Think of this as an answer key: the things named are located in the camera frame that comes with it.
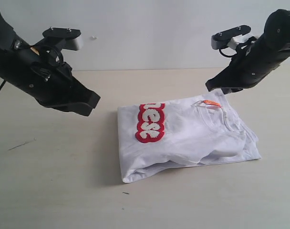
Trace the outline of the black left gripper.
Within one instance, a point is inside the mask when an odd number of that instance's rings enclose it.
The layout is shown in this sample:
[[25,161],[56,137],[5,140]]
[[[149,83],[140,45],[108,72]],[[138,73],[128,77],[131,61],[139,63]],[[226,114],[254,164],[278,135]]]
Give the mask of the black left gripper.
[[[61,50],[50,44],[12,44],[6,49],[6,81],[41,106],[89,116],[101,97],[73,77]],[[71,91],[71,103],[64,103]]]

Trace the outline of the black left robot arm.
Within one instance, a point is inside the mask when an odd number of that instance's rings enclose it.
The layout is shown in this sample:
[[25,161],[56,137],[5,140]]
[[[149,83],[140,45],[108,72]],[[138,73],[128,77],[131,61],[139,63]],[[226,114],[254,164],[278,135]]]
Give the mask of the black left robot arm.
[[81,31],[51,27],[30,45],[0,12],[0,78],[32,96],[41,106],[89,116],[100,96],[72,74],[62,50],[81,49]]

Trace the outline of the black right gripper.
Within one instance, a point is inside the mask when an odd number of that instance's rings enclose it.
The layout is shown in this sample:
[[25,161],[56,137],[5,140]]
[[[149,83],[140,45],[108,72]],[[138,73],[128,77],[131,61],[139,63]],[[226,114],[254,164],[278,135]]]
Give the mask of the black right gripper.
[[264,36],[260,36],[249,49],[242,52],[205,86],[211,92],[221,89],[223,94],[237,93],[254,87],[273,69],[288,58],[288,51],[277,51],[267,45]]

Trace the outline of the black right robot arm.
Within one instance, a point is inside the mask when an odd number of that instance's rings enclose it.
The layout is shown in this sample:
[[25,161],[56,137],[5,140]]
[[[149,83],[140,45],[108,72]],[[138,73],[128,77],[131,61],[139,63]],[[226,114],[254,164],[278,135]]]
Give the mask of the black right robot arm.
[[252,88],[290,58],[290,10],[270,14],[259,37],[251,34],[249,26],[240,25],[212,35],[211,47],[219,52],[231,48],[235,54],[224,70],[206,82],[208,91],[229,94]]

